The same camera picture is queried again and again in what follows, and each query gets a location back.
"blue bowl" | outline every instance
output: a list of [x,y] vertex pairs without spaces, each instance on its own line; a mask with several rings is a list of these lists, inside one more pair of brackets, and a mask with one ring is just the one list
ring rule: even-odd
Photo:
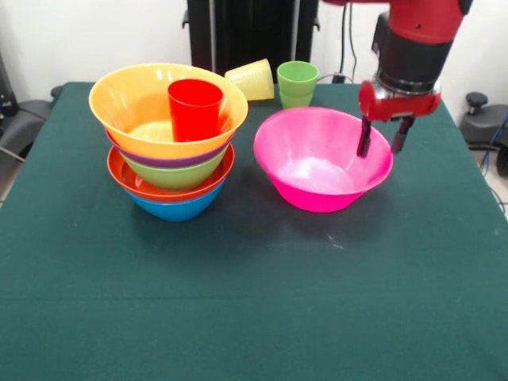
[[127,192],[134,202],[143,210],[165,221],[180,222],[190,220],[205,210],[221,192],[225,179],[210,193],[184,202],[155,202],[145,200]]

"black knob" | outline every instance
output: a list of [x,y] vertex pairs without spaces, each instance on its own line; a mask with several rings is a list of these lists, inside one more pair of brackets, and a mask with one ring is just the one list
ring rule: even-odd
[[468,101],[468,105],[474,109],[479,109],[489,102],[489,98],[482,93],[469,93],[466,95],[466,100]]

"orange bowl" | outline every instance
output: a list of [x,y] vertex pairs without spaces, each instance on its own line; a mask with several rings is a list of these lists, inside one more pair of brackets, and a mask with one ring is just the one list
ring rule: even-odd
[[[203,79],[221,88],[220,135],[199,141],[173,141],[167,88],[185,78]],[[177,63],[146,63],[113,71],[92,87],[89,103],[94,116],[123,149],[163,160],[213,151],[232,137],[248,113],[247,99],[228,79]]]
[[111,176],[122,188],[136,196],[156,202],[189,201],[208,194],[221,184],[231,172],[234,161],[235,151],[233,145],[230,144],[225,152],[224,159],[222,159],[215,171],[203,183],[189,191],[170,191],[154,187],[136,175],[127,165],[117,148],[111,147],[107,159],[108,170]]

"red cup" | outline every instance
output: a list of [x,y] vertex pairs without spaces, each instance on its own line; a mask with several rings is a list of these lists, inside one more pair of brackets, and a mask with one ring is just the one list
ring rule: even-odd
[[197,141],[219,135],[222,90],[201,79],[180,79],[167,88],[175,141]]

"white wall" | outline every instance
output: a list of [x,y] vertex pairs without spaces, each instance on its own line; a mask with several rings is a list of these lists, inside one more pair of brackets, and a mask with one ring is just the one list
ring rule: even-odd
[[[387,6],[354,5],[353,36],[359,58],[356,82],[375,73],[377,59],[371,52],[372,36],[378,15],[387,9]],[[491,102],[508,103],[507,14],[507,0],[475,0],[464,19],[441,76],[443,99],[456,121],[467,109],[464,97],[470,91],[484,92]],[[341,15],[341,7],[320,3],[321,32],[314,32],[312,62],[322,73],[338,71],[340,66]],[[346,58],[344,71],[350,75],[349,49]]]
[[[186,0],[0,0],[0,49],[17,96],[48,98],[56,85],[95,81],[129,64],[190,64],[189,31],[181,29],[186,7]],[[377,68],[370,47],[377,17],[386,9],[354,5],[357,82]],[[507,14],[507,0],[475,0],[459,31],[441,78],[457,121],[471,90],[508,103]],[[322,73],[332,73],[340,62],[341,8],[320,3],[319,18],[312,61]],[[352,57],[346,52],[344,70],[350,74]]]
[[190,64],[186,8],[186,0],[0,0],[0,50],[18,100],[130,64]]

